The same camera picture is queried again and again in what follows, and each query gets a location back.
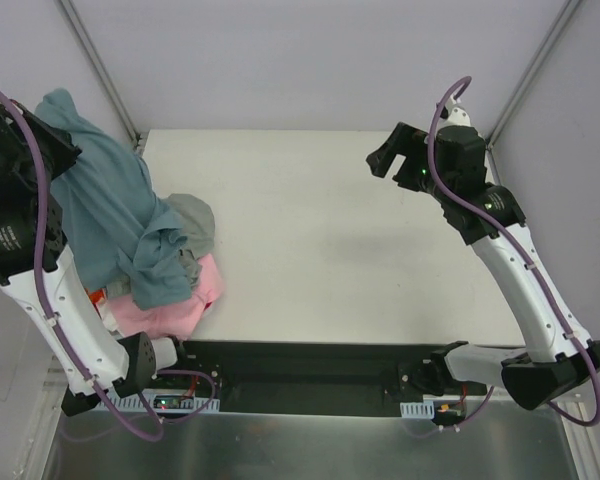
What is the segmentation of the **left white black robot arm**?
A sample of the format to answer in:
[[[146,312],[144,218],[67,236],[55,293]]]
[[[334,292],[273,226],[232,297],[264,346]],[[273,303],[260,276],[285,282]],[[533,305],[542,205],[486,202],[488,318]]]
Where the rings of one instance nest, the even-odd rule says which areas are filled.
[[[108,392],[141,393],[156,376],[179,389],[192,374],[173,339],[112,336],[83,289],[62,209],[40,195],[38,179],[40,173],[55,179],[79,153],[67,133],[19,105],[0,104],[0,289],[34,322],[64,369],[67,416],[95,408]]]

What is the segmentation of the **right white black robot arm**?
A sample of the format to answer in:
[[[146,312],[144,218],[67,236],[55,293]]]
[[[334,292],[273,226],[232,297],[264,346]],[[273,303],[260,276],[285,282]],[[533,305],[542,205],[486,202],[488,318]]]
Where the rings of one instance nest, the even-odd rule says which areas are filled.
[[[497,386],[520,407],[534,410],[600,371],[600,340],[568,311],[548,277],[536,277],[546,270],[524,213],[507,188],[488,181],[485,150],[475,128],[444,127],[436,136],[431,170],[426,132],[398,123],[366,162],[374,176],[383,178],[394,159],[404,156],[394,181],[439,202],[447,223],[495,279],[524,340],[514,349],[451,343],[432,353],[413,382],[434,395],[453,394],[465,382]]]

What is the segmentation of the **blue-grey t shirt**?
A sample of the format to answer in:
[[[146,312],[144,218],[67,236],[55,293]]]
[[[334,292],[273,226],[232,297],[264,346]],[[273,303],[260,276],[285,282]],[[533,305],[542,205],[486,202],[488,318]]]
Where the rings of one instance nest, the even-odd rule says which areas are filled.
[[[83,118],[65,89],[46,94],[35,114],[68,132],[81,151],[50,192],[83,286],[95,291],[126,279],[143,310],[188,299],[192,287],[179,260],[183,222],[154,193],[144,160]]]

